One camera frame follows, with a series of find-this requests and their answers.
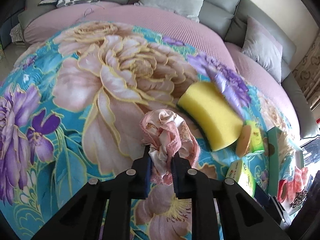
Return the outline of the pink white chevron towel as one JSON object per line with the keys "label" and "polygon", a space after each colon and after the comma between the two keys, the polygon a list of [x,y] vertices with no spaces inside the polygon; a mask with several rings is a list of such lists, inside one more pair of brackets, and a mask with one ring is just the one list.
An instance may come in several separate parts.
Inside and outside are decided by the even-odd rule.
{"label": "pink white chevron towel", "polygon": [[277,200],[280,203],[283,203],[285,200],[290,204],[293,203],[297,193],[302,192],[306,185],[308,171],[307,167],[299,169],[296,166],[292,181],[288,181],[287,179],[280,180],[277,194]]}

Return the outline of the teal white box tray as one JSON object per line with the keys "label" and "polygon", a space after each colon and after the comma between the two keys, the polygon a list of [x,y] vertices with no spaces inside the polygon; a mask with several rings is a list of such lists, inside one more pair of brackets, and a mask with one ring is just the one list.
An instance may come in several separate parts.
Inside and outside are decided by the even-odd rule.
{"label": "teal white box tray", "polygon": [[[306,167],[303,160],[303,150],[296,146],[291,139],[291,144],[294,146],[296,153],[294,156],[286,157],[283,163],[279,163],[277,134],[280,131],[281,130],[279,128],[274,127],[267,132],[269,154],[269,178],[267,192],[271,196],[276,197],[276,200],[280,180],[287,179],[288,181],[292,181],[295,167],[297,166],[299,169]],[[309,179],[310,172],[308,171],[308,178],[306,185],[304,186],[304,189],[306,190]],[[295,215],[302,208],[302,206],[292,208],[291,204],[287,200],[281,203],[281,205],[285,207],[285,210],[289,213],[289,215]]]}

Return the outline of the cream lace cloth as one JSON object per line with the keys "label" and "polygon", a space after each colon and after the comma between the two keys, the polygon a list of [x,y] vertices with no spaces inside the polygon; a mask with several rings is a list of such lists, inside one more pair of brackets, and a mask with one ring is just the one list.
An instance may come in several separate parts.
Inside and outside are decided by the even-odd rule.
{"label": "cream lace cloth", "polygon": [[295,155],[296,150],[294,146],[291,144],[289,135],[286,132],[280,131],[277,134],[277,144],[280,164],[284,162],[286,157]]}

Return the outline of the green tissue pack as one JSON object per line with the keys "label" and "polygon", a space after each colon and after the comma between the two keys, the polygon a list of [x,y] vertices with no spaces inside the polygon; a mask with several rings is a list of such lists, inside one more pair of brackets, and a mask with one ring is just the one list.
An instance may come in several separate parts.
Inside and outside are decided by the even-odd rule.
{"label": "green tissue pack", "polygon": [[245,125],[251,128],[247,155],[264,153],[264,142],[258,123],[252,120],[246,120]]}
{"label": "green tissue pack", "polygon": [[236,160],[231,163],[226,178],[232,178],[237,182],[251,197],[254,197],[256,182],[248,166],[243,160]]}

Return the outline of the pink satin scrunchie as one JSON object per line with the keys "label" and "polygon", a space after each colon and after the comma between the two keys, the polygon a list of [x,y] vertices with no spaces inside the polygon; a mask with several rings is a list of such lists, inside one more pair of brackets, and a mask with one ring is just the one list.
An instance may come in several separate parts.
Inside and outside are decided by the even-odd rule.
{"label": "pink satin scrunchie", "polygon": [[176,153],[194,167],[199,159],[200,147],[185,120],[168,109],[145,114],[140,122],[143,144],[150,146],[153,162],[151,181],[155,184],[172,184],[171,161]]}

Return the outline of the leopard print scrunchie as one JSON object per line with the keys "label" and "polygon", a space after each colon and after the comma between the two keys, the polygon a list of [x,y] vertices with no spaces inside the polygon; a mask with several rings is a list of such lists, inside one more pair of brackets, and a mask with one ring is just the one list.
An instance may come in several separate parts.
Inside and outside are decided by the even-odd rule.
{"label": "leopard print scrunchie", "polygon": [[296,196],[291,204],[292,208],[301,207],[306,200],[308,191],[304,189],[303,191],[297,192]]}

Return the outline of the round orange compact case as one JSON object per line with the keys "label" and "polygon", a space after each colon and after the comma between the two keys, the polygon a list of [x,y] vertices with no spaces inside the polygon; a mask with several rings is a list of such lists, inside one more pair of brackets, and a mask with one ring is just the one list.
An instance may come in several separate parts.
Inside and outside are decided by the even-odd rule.
{"label": "round orange compact case", "polygon": [[250,152],[251,130],[251,126],[249,125],[242,127],[235,149],[235,153],[239,158],[244,157]]}

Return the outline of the beige patterned curtain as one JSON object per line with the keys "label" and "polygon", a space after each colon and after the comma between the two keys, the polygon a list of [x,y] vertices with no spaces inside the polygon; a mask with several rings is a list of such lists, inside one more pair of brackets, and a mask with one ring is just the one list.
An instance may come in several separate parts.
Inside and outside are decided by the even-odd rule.
{"label": "beige patterned curtain", "polygon": [[319,105],[319,76],[320,76],[320,36],[317,34],[313,44],[293,75],[302,90],[310,108],[314,110]]}

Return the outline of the pink sofa seat cover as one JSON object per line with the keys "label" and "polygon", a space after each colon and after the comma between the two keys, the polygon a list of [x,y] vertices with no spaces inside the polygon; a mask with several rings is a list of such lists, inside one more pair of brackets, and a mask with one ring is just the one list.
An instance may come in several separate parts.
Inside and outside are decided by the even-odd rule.
{"label": "pink sofa seat cover", "polygon": [[284,88],[241,48],[222,38],[208,27],[161,9],[135,5],[98,2],[54,9],[33,20],[24,31],[28,43],[45,41],[60,30],[85,21],[114,21],[148,28],[187,43],[237,70],[246,81],[272,100],[291,125],[294,137],[300,137],[300,126],[293,104]]}

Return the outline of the grey sofa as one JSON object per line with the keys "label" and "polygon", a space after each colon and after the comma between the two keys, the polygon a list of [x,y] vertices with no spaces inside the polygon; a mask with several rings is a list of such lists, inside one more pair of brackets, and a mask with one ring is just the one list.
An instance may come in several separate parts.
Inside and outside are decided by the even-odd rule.
{"label": "grey sofa", "polygon": [[[18,20],[22,28],[22,34],[26,27],[36,18],[54,9],[54,5],[38,6],[40,0],[34,0],[33,4],[27,4],[25,11],[19,14]],[[135,5],[139,0],[99,0],[98,2],[113,2],[119,5]],[[299,139],[313,139],[319,136],[319,128],[313,113],[294,78],[293,70],[300,61],[297,55],[296,43],[285,32],[285,28],[279,25],[273,18],[263,11],[263,7],[252,0],[204,0],[199,23],[217,33],[223,42],[231,42],[242,50],[247,30],[247,18],[251,16],[261,23],[270,34],[283,46],[281,61],[281,82],[296,111],[299,126]]]}

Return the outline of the grey and lilac cushion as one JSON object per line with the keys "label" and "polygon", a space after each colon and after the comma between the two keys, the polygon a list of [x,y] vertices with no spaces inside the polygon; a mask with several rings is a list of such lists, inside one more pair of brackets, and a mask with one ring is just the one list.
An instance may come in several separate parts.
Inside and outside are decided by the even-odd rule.
{"label": "grey and lilac cushion", "polygon": [[255,18],[247,18],[247,30],[241,52],[261,65],[276,81],[281,82],[283,46]]}

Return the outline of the floral blue blanket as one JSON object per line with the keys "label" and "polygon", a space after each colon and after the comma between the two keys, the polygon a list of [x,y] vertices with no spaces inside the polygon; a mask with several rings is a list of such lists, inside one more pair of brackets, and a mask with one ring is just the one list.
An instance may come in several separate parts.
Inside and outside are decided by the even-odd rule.
{"label": "floral blue blanket", "polygon": [[[158,109],[187,123],[200,147],[194,168],[223,179],[236,141],[212,151],[177,104],[193,83],[213,83],[207,67],[222,66],[187,43],[120,22],[82,22],[31,46],[1,84],[3,225],[31,239],[90,179],[128,170],[148,146],[140,122]],[[251,98],[243,126],[257,122],[263,142],[274,127],[297,139],[276,104],[236,74]],[[190,239],[191,202],[178,200],[172,184],[151,182],[150,190],[131,202],[130,238]]]}

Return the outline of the yellow sponge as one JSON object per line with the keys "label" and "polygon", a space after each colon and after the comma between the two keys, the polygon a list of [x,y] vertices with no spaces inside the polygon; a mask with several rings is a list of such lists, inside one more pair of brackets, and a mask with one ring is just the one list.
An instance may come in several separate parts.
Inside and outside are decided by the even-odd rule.
{"label": "yellow sponge", "polygon": [[243,120],[213,83],[193,83],[177,104],[200,126],[212,151],[226,148],[239,138]]}

